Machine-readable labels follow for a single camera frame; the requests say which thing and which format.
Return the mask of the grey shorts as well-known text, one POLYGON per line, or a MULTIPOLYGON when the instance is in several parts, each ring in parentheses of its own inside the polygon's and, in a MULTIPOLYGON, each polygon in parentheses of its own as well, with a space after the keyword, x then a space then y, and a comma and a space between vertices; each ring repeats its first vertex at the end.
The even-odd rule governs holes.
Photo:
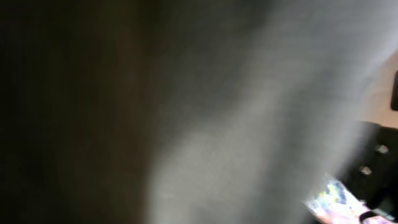
POLYGON ((397 2, 2 1, 2 223, 300 223, 397 2))

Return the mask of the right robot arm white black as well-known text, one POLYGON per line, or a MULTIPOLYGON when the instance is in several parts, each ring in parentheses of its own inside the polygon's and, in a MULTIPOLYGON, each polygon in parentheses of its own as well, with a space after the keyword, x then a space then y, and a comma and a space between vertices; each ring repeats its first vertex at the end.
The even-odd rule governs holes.
POLYGON ((343 183, 363 209, 360 223, 397 223, 397 71, 382 76, 364 118, 360 138, 343 183))

